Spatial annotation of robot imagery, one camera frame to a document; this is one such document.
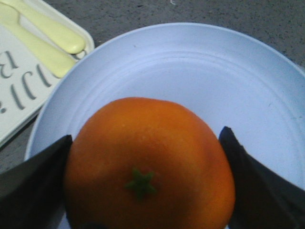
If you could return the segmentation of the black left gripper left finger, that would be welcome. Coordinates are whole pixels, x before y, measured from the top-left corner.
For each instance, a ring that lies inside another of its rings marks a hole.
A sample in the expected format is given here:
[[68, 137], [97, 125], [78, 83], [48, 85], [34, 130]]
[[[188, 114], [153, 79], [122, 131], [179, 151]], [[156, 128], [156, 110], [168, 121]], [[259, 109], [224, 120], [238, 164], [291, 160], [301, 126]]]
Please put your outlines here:
[[72, 144], [67, 135], [0, 175], [2, 229], [55, 229], [64, 212], [63, 174]]

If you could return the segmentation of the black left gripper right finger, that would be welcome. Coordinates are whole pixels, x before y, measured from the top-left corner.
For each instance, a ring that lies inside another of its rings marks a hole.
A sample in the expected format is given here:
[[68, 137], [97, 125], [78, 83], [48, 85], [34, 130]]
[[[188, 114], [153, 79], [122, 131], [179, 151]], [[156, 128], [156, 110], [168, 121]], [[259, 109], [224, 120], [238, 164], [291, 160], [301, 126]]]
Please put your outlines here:
[[224, 127], [219, 141], [229, 161], [235, 183], [231, 229], [303, 229], [305, 191], [277, 175], [252, 156]]

